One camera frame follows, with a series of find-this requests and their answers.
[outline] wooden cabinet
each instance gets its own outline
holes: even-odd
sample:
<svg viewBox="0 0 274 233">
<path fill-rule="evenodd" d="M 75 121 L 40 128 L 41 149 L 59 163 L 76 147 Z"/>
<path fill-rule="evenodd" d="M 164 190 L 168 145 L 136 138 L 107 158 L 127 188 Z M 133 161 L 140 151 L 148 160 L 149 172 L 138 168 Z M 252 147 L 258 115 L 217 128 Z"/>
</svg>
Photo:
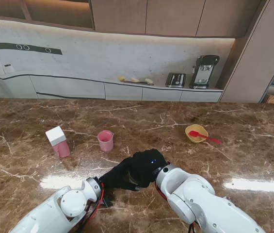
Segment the wooden cabinet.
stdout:
<svg viewBox="0 0 274 233">
<path fill-rule="evenodd" d="M 274 75 L 274 0 L 262 12 L 221 102 L 259 102 Z"/>
<path fill-rule="evenodd" d="M 21 0 L 0 0 L 0 16 L 25 19 Z"/>
<path fill-rule="evenodd" d="M 195 36 L 205 0 L 148 0 L 146 33 Z"/>
<path fill-rule="evenodd" d="M 206 0 L 197 36 L 243 36 L 260 0 Z"/>
<path fill-rule="evenodd" d="M 89 3 L 59 0 L 25 0 L 25 3 L 34 21 L 92 28 Z"/>
<path fill-rule="evenodd" d="M 145 33 L 146 0 L 91 0 L 99 32 Z"/>
</svg>

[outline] red cable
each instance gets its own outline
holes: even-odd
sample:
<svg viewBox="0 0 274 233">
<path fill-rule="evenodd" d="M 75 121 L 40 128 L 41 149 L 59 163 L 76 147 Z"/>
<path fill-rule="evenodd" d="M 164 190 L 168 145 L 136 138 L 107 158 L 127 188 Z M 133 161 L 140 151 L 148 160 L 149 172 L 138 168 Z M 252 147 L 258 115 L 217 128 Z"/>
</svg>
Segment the red cable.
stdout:
<svg viewBox="0 0 274 233">
<path fill-rule="evenodd" d="M 87 221 L 87 223 L 89 223 L 89 222 L 90 222 L 90 220 L 92 220 L 92 218 L 95 216 L 95 214 L 96 214 L 97 210 L 99 209 L 99 207 L 100 207 L 100 205 L 101 205 L 101 203 L 102 203 L 102 200 L 103 200 L 103 195 L 104 195 L 104 185 L 103 185 L 103 183 L 101 183 L 101 185 L 102 185 L 103 189 L 102 189 L 101 198 L 100 198 L 100 201 L 99 201 L 98 207 L 96 208 L 95 212 L 94 212 L 94 213 L 93 213 L 93 215 L 90 217 L 90 219 Z"/>
<path fill-rule="evenodd" d="M 167 197 L 166 197 L 165 194 L 162 193 L 162 191 L 158 188 L 158 185 L 156 184 L 156 182 L 155 182 L 155 187 L 156 187 L 156 190 L 158 191 L 158 193 L 159 193 L 165 200 L 167 200 Z"/>
</svg>

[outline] pink container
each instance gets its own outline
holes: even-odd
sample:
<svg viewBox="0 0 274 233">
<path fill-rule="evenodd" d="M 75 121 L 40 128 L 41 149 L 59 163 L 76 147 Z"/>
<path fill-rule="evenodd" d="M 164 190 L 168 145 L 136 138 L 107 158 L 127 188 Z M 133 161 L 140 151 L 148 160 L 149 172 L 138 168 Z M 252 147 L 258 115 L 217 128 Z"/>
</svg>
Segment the pink container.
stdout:
<svg viewBox="0 0 274 233">
<path fill-rule="evenodd" d="M 108 152 L 113 149 L 113 135 L 114 134 L 109 130 L 103 130 L 98 134 L 97 138 L 102 151 Z"/>
<path fill-rule="evenodd" d="M 70 155 L 70 149 L 67 141 L 58 143 L 57 145 L 53 146 L 53 149 L 60 159 L 68 157 Z"/>
</svg>

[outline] black glove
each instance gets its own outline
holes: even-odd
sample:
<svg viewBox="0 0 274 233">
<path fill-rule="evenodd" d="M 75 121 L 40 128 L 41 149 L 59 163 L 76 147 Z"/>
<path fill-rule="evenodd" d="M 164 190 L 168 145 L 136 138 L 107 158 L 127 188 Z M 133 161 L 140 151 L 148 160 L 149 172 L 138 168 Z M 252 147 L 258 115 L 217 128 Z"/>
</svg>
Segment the black glove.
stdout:
<svg viewBox="0 0 274 233">
<path fill-rule="evenodd" d="M 140 187 L 124 180 L 128 174 L 128 168 L 132 158 L 124 159 L 119 165 L 112 168 L 111 171 L 107 172 L 99 179 L 103 182 L 105 188 L 122 188 L 131 191 L 139 191 Z"/>
<path fill-rule="evenodd" d="M 154 174 L 154 171 L 166 165 L 166 160 L 157 149 L 136 152 L 129 163 L 129 179 L 146 188 L 157 178 L 158 173 Z"/>
</svg>

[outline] white wall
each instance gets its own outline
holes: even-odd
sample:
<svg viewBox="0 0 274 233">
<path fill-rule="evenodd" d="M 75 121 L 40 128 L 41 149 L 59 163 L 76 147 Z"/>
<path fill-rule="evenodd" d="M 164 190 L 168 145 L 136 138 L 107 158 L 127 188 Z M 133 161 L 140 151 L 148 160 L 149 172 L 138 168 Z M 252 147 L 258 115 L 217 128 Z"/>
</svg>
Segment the white wall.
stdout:
<svg viewBox="0 0 274 233">
<path fill-rule="evenodd" d="M 215 54 L 221 58 L 210 81 L 215 86 L 234 39 L 93 33 L 0 20 L 0 42 L 56 48 L 63 53 L 0 50 L 0 61 L 12 64 L 15 71 L 111 82 L 124 75 L 150 78 L 156 85 L 164 85 L 169 72 L 191 77 L 199 54 Z"/>
</svg>

